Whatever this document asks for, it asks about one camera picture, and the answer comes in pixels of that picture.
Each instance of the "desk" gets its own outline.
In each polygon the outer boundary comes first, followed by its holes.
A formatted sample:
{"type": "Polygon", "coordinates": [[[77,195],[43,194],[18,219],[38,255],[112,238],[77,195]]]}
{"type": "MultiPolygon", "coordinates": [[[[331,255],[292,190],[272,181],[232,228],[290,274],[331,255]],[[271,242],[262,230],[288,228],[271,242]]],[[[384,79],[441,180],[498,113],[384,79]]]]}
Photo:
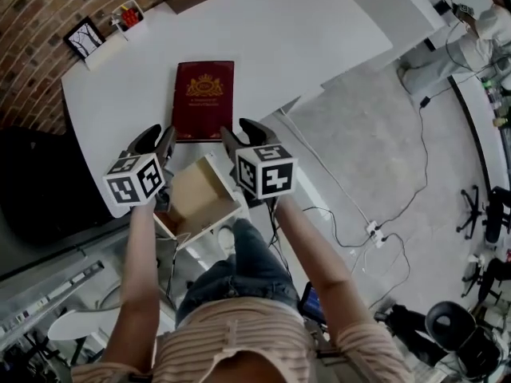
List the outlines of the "desk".
{"type": "Polygon", "coordinates": [[[62,78],[78,143],[101,182],[137,135],[171,120],[177,64],[236,62],[234,130],[261,120],[306,91],[391,48],[352,0],[210,0],[180,15],[166,4],[146,13],[148,32],[99,69],[77,63],[62,78]]]}

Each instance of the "power strip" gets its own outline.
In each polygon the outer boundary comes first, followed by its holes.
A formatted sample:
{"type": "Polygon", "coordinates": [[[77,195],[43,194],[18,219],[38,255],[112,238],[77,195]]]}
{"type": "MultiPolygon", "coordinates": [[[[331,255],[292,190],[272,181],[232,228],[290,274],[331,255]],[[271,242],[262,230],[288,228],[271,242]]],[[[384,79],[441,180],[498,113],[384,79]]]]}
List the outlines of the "power strip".
{"type": "Polygon", "coordinates": [[[382,248],[383,244],[385,244],[383,241],[383,233],[381,230],[376,230],[377,226],[378,224],[373,221],[367,226],[366,231],[376,248],[382,248]]]}

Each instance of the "photo frame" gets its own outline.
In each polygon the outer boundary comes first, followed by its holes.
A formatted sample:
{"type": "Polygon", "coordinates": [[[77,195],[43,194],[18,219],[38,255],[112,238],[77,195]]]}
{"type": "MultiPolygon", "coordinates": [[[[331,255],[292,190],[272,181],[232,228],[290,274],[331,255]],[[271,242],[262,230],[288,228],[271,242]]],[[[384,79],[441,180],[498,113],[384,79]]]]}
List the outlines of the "photo frame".
{"type": "Polygon", "coordinates": [[[67,46],[82,60],[85,60],[106,41],[88,17],[76,24],[63,39],[67,46]]]}

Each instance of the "book cover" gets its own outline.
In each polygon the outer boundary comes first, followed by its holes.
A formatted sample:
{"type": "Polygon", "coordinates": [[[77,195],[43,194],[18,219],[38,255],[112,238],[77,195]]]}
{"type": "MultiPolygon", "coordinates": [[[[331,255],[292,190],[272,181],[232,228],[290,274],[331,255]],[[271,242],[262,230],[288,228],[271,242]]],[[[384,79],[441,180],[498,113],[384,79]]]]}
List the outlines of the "book cover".
{"type": "Polygon", "coordinates": [[[220,142],[232,130],[234,62],[183,62],[177,67],[172,124],[178,142],[220,142]]]}

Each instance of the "standing person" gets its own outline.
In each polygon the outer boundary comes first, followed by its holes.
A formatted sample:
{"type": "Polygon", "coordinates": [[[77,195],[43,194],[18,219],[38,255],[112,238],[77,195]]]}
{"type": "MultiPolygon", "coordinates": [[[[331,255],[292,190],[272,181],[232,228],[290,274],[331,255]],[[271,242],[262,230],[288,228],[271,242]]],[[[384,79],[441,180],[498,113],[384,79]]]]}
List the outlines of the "standing person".
{"type": "MultiPolygon", "coordinates": [[[[73,381],[315,381],[316,347],[297,310],[299,296],[252,226],[246,204],[244,218],[219,232],[228,259],[216,263],[188,290],[176,314],[176,330],[158,338],[152,363],[160,313],[153,207],[154,203],[133,209],[121,312],[101,362],[75,368],[73,381]],[[229,236],[232,243],[225,241],[229,236]],[[225,248],[232,244],[233,250],[225,248]]],[[[321,301],[337,351],[331,353],[337,357],[339,380],[412,382],[392,337],[375,323],[359,297],[343,259],[290,195],[279,198],[275,217],[321,301]]]]}
{"type": "Polygon", "coordinates": [[[511,42],[511,0],[492,0],[489,10],[478,20],[461,13],[467,33],[459,40],[430,53],[417,68],[398,70],[405,90],[414,95],[454,73],[477,73],[488,66],[495,47],[511,42]]]}

